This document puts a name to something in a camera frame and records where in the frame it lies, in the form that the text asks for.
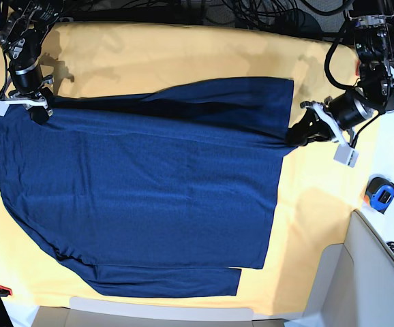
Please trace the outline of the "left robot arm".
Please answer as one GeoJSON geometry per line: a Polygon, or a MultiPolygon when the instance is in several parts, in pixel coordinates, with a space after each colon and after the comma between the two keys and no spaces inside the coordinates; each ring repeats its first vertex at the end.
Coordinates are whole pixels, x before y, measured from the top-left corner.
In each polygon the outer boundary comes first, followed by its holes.
{"type": "Polygon", "coordinates": [[[394,112],[394,7],[390,1],[343,1],[336,9],[322,11],[305,1],[304,6],[321,16],[344,13],[324,60],[327,80],[343,94],[323,102],[302,102],[302,119],[289,128],[285,143],[306,146],[312,142],[337,142],[355,149],[360,131],[377,118],[394,112]],[[338,82],[331,73],[331,59],[346,32],[352,32],[359,65],[354,85],[338,82]]]}

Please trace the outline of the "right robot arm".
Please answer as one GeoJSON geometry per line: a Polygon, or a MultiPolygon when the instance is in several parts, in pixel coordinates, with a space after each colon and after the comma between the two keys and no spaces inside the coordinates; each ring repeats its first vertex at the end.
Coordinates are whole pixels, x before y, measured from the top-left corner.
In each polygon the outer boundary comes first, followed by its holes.
{"type": "Polygon", "coordinates": [[[0,90],[0,116],[21,105],[30,119],[45,124],[53,114],[51,74],[44,76],[39,58],[42,44],[63,13],[63,1],[8,1],[13,12],[0,30],[5,82],[0,90]]]}

